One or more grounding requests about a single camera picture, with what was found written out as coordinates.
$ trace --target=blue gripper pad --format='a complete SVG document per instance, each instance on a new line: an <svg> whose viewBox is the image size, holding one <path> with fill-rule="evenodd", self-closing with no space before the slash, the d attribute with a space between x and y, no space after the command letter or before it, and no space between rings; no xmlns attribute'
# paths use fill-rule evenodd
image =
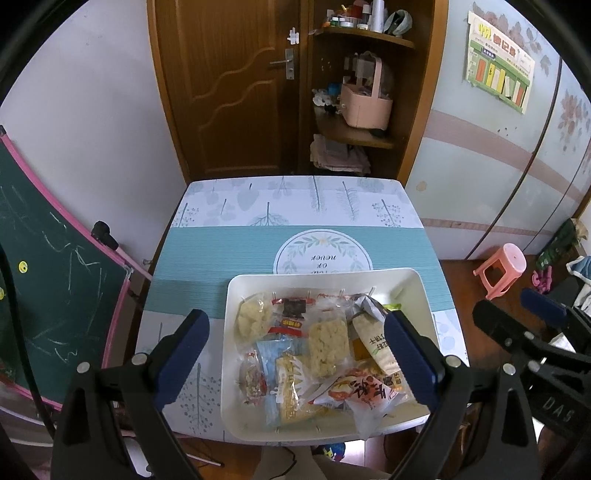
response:
<svg viewBox="0 0 591 480"><path fill-rule="evenodd" d="M551 327L562 330L568 323L566 308L546 295L531 289L521 290L521 306L545 321Z"/></svg>
<svg viewBox="0 0 591 480"><path fill-rule="evenodd" d="M160 343L167 342L163 361L155 375L154 404L158 411L176 401L208 338L209 317L201 310L192 310L177 330L162 338L154 348L152 355Z"/></svg>
<svg viewBox="0 0 591 480"><path fill-rule="evenodd" d="M430 339L418 334L399 310L386 315L384 336L414 397L434 412L439 403L437 385L440 379L427 356L435 354L443 359L441 353Z"/></svg>

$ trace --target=plastic snack wrapper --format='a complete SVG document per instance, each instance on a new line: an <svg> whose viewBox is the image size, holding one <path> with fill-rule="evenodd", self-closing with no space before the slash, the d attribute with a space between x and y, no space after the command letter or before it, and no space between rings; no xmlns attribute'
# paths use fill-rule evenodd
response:
<svg viewBox="0 0 591 480"><path fill-rule="evenodd" d="M240 365L240 390L245 403L258 404L267 394L267 382L256 351L248 352Z"/></svg>
<svg viewBox="0 0 591 480"><path fill-rule="evenodd" d="M401 372L383 375L373 362L362 362L328 385L325 382L309 403L328 408L345 405L353 414L361 438L375 432L384 415L412 398Z"/></svg>
<svg viewBox="0 0 591 480"><path fill-rule="evenodd" d="M287 297L273 299L271 303L274 315L265 339L307 336L305 315L308 309L314 305L314 299Z"/></svg>
<svg viewBox="0 0 591 480"><path fill-rule="evenodd" d="M265 293L256 293L245 299L238 310L236 325L239 337L245 344L261 340L273 321L271 298Z"/></svg>
<svg viewBox="0 0 591 480"><path fill-rule="evenodd" d="M400 371L398 362L384 336L384 324L367 313L360 313L353 318L353 326L364 347L382 369L391 375Z"/></svg>
<svg viewBox="0 0 591 480"><path fill-rule="evenodd" d="M400 307L400 304L382 306L367 295L359 296L353 304L355 314L352 324L356 334L371 357L387 375L400 371L400 367L385 339L384 320L390 310L399 310Z"/></svg>
<svg viewBox="0 0 591 480"><path fill-rule="evenodd" d="M310 371L315 377L331 377L353 364L345 309L342 297L319 296L305 315L310 325Z"/></svg>
<svg viewBox="0 0 591 480"><path fill-rule="evenodd" d="M300 339L285 337L276 340L261 340L256 343L256 348L260 355L267 388L273 390L277 387L277 359L286 352L301 355L304 345Z"/></svg>
<svg viewBox="0 0 591 480"><path fill-rule="evenodd" d="M326 407L302 401L313 388L307 374L307 364L306 356L293 355L290 352L277 359L277 388L265 398L265 414L269 427L305 421L327 411Z"/></svg>

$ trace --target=pink basket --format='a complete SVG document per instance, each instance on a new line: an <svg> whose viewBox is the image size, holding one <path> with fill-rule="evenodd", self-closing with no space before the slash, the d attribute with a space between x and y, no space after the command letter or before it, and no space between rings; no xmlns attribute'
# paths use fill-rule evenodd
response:
<svg viewBox="0 0 591 480"><path fill-rule="evenodd" d="M379 97L382 60L375 57L374 85L371 97L361 95L361 78L357 85L343 84L340 93L340 111L350 127L388 129L392 100Z"/></svg>

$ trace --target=corner shelf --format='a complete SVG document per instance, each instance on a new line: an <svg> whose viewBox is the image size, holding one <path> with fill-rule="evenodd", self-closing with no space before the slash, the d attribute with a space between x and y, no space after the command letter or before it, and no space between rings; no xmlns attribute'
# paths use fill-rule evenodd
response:
<svg viewBox="0 0 591 480"><path fill-rule="evenodd" d="M342 28L342 27L322 27L319 28L315 35L322 35L324 33L336 33L344 35L357 35L358 37L375 38L390 43L397 43L403 47L415 49L414 43L410 40L394 37L393 35L386 35L384 33L372 32L371 30L360 30L358 28Z"/></svg>
<svg viewBox="0 0 591 480"><path fill-rule="evenodd" d="M314 116L316 117L318 130L329 140L363 147L385 148L388 150L394 148L392 138L378 138L365 128L350 127L341 115L331 115L322 107L314 107Z"/></svg>

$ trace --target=white tray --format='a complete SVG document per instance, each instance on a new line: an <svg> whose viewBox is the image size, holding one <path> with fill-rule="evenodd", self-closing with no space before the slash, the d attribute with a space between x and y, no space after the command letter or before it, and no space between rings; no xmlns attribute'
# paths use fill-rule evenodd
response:
<svg viewBox="0 0 591 480"><path fill-rule="evenodd" d="M345 290L345 294L370 292L382 304L401 303L404 314L419 334L429 337L439 347L433 315L421 277L412 268L390 268L352 273L310 275L238 275L228 285L222 358L222 421L236 438L249 443L293 443L317 445L326 440L349 441L358 438L353 418L327 415L269 430L261 408L245 405L237 383L241 356L236 347L235 321L240 302L262 291L306 296L309 289ZM375 435L397 432L423 424L429 410L416 402L404 403L384 417Z"/></svg>

